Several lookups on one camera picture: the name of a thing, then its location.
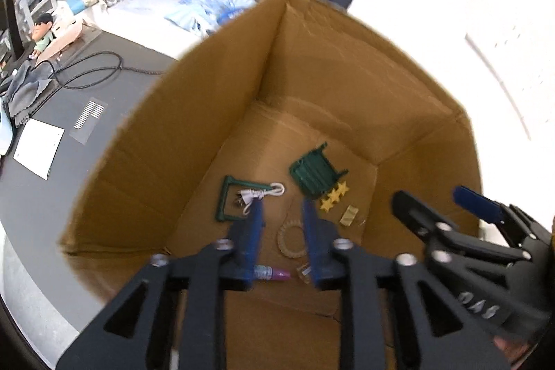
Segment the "dark green frame stand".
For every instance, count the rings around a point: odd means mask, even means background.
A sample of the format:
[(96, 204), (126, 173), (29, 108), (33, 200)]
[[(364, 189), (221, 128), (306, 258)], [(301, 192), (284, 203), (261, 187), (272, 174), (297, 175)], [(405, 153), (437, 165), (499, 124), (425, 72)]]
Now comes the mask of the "dark green frame stand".
[(223, 222), (234, 222), (247, 217), (255, 199), (266, 195), (282, 195), (279, 183), (265, 184), (225, 175), (218, 197), (215, 218)]

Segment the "dark green slatted toy bench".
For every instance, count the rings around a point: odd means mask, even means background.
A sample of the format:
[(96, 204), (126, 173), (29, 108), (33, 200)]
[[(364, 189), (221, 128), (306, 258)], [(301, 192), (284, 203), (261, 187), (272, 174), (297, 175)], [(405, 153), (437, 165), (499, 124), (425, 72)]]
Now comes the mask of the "dark green slatted toy bench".
[(338, 171), (325, 155), (327, 143), (301, 156), (289, 167), (289, 174), (302, 194), (317, 199), (331, 191), (349, 170)]

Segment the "pink capped small tube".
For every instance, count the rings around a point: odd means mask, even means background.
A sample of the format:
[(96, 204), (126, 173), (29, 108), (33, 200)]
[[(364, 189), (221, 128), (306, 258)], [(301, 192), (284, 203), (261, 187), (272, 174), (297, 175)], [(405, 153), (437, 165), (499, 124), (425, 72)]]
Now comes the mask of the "pink capped small tube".
[(287, 270), (265, 265), (256, 265), (254, 275), (259, 281), (285, 282), (291, 279), (291, 273)]

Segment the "white paper sheet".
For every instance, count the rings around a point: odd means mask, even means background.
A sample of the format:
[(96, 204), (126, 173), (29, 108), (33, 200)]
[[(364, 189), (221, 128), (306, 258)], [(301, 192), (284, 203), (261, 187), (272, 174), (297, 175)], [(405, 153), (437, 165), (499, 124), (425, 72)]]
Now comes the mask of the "white paper sheet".
[(15, 161), (47, 180), (64, 131), (60, 127), (29, 119), (15, 148)]

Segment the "blue white patterned bag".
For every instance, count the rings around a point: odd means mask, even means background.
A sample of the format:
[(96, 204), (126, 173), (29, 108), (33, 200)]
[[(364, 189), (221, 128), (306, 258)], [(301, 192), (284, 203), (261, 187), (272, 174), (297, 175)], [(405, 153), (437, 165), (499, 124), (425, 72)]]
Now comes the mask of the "blue white patterned bag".
[(256, 0), (180, 0), (165, 19), (182, 30), (207, 36), (254, 4)]

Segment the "small beige packet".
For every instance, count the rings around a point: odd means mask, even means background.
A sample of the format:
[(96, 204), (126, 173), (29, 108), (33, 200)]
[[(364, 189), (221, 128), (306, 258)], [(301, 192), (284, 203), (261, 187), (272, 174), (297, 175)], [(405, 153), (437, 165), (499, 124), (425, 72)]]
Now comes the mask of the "small beige packet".
[(355, 206), (349, 205), (345, 208), (344, 213), (341, 215), (339, 224), (343, 227), (350, 227), (358, 216), (359, 209)]

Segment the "yellow star stickers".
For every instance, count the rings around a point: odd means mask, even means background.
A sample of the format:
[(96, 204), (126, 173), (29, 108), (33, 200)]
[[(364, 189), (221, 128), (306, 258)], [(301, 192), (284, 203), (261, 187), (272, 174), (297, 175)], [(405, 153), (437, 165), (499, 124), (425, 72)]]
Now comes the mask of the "yellow star stickers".
[(338, 182), (337, 185), (320, 200), (320, 210), (325, 212), (330, 211), (334, 205), (341, 201), (341, 198), (343, 198), (349, 190), (350, 188), (346, 182)]

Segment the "cartoon figure doll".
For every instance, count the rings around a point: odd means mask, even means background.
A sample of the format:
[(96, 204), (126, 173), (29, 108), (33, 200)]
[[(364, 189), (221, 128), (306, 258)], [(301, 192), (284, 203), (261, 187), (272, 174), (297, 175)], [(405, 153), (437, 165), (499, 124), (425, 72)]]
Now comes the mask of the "cartoon figure doll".
[(31, 39), (35, 45), (29, 56), (30, 59), (37, 59), (54, 40), (53, 25), (54, 19), (51, 13), (44, 12), (37, 17), (31, 31)]

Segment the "brown cardboard box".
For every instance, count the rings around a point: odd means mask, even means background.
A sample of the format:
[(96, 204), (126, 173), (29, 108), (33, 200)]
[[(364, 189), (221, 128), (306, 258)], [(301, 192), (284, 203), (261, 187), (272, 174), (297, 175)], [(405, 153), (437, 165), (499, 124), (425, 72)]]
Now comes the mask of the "brown cardboard box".
[(194, 46), (148, 92), (96, 163), (60, 248), (80, 283), (110, 301), (156, 253), (191, 256), (222, 238), (225, 177), (279, 182), (263, 202), (263, 264), (295, 268), (276, 235), (301, 216), (290, 168), (321, 148), (347, 194), (325, 214), (393, 258), (422, 253), (391, 213), (408, 191), (476, 235), (452, 190), (481, 188), (464, 108), (394, 44), (324, 0), (259, 0)]

